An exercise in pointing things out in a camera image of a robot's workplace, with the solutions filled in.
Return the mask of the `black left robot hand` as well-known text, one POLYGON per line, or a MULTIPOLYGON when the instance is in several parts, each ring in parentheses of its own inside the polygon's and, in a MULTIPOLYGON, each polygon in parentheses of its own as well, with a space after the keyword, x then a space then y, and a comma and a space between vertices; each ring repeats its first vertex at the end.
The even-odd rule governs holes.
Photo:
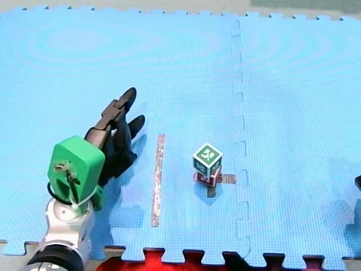
POLYGON ((131 122, 126 121, 126 114, 136 97, 136 88, 130 88, 119 99, 111 101, 102 112, 98 123, 85 135, 85 140, 99 148, 105 155, 98 181, 101 187, 104 187, 111 178, 119 177, 138 157, 132 151, 131 143, 142 129, 145 117, 139 115, 131 122))

